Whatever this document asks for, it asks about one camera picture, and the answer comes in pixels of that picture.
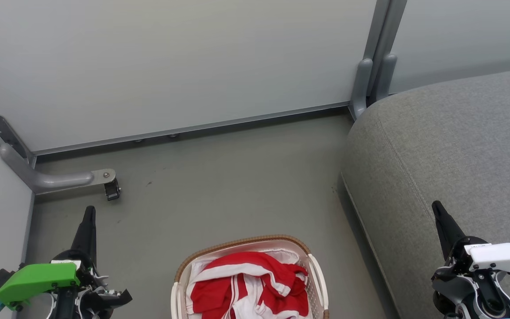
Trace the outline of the grey fabric sofa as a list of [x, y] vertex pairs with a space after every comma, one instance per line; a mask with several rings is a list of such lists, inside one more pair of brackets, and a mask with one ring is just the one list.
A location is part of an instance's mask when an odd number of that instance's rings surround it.
[[431, 205], [468, 236], [510, 242], [510, 71], [411, 89], [349, 131], [341, 174], [401, 319], [442, 319]]

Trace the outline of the grey partition post with bracket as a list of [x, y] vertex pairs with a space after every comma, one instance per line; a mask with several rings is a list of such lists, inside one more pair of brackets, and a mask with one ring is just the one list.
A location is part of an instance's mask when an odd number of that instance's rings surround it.
[[26, 160], [27, 163], [34, 167], [34, 154], [30, 151], [30, 149], [28, 149], [18, 133], [16, 133], [10, 123], [2, 115], [0, 115], [0, 139], [4, 143], [10, 144], [13, 149]]

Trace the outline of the grey partition corner post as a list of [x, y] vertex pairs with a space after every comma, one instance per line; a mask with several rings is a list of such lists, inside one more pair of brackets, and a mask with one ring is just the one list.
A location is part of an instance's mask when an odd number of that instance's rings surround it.
[[357, 65], [348, 107], [353, 120], [389, 96], [396, 54], [391, 52], [408, 0], [377, 0], [363, 59]]

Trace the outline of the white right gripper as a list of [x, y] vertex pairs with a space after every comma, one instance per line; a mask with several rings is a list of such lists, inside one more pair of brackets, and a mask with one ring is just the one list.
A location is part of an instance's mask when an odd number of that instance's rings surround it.
[[445, 263], [445, 277], [465, 277], [475, 285], [498, 285], [510, 275], [510, 242], [490, 244], [464, 234], [440, 201], [432, 203]]

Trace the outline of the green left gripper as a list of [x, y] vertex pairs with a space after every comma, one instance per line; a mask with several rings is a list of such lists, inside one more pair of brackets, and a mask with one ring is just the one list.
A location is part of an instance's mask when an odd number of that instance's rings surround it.
[[96, 214], [94, 206], [86, 207], [71, 250], [59, 253], [49, 263], [22, 263], [17, 271], [0, 269], [0, 312], [4, 308], [20, 312], [30, 299], [44, 293], [50, 293], [56, 307], [62, 288], [78, 293], [107, 286], [107, 277], [97, 272]]

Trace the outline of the white laundry basket brown rim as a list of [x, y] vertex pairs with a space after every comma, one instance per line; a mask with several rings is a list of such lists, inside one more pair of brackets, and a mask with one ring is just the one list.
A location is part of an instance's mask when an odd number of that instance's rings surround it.
[[182, 262], [171, 319], [328, 319], [328, 291], [310, 249], [288, 235], [211, 246]]

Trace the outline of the grey curved partition support foot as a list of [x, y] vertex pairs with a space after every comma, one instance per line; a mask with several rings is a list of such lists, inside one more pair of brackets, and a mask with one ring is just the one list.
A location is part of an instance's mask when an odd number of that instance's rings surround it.
[[49, 194], [70, 189], [104, 186], [116, 179], [113, 169], [73, 172], [62, 175], [49, 175], [36, 171], [7, 143], [0, 145], [0, 157], [8, 167], [37, 195]]

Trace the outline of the small black caster wheel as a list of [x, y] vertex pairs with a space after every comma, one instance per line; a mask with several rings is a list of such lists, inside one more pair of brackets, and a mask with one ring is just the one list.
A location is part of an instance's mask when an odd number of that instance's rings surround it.
[[121, 188], [119, 187], [117, 179], [113, 179], [111, 182], [105, 183], [104, 190], [107, 201], [116, 200], [121, 196]]

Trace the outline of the grey partition bottom rail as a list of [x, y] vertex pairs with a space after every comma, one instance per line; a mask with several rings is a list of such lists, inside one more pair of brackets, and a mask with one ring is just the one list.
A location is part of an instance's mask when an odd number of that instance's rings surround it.
[[95, 147], [105, 147], [106, 145], [127, 143], [127, 142], [132, 142], [135, 140], [152, 139], [152, 138], [168, 136], [168, 135], [179, 135], [181, 133], [194, 132], [194, 131], [205, 130], [205, 129], [213, 129], [213, 128], [218, 128], [218, 127], [226, 127], [226, 126], [249, 123], [249, 122], [256, 122], [256, 121], [267, 121], [267, 120], [274, 119], [274, 118], [291, 117], [291, 116], [295, 116], [295, 115], [319, 112], [319, 111], [324, 111], [324, 110], [328, 110], [328, 109], [337, 109], [337, 108], [343, 108], [343, 107], [347, 108], [350, 106], [352, 106], [351, 101], [344, 101], [344, 102], [314, 106], [314, 107], [303, 108], [303, 109], [296, 109], [296, 110], [271, 113], [271, 114], [266, 114], [266, 115], [259, 115], [256, 117], [246, 117], [246, 118], [241, 118], [241, 119], [235, 119], [232, 121], [220, 121], [220, 122], [211, 123], [211, 124], [201, 124], [201, 125], [195, 125], [195, 126], [184, 127], [184, 128], [177, 128], [177, 129], [170, 129], [170, 130], [164, 130], [164, 131], [158, 131], [158, 132], [152, 132], [152, 133], [145, 133], [145, 134], [141, 134], [141, 135], [123, 136], [123, 137], [118, 137], [118, 138], [114, 138], [114, 139], [94, 141], [91, 143], [75, 144], [75, 145], [70, 145], [70, 146], [66, 146], [66, 147], [49, 148], [49, 149], [43, 149], [40, 151], [33, 151], [32, 153], [36, 157], [40, 157], [40, 156], [46, 156], [49, 154], [71, 152], [71, 151], [77, 151], [77, 150], [81, 150], [81, 149], [89, 149], [89, 148], [95, 148]]

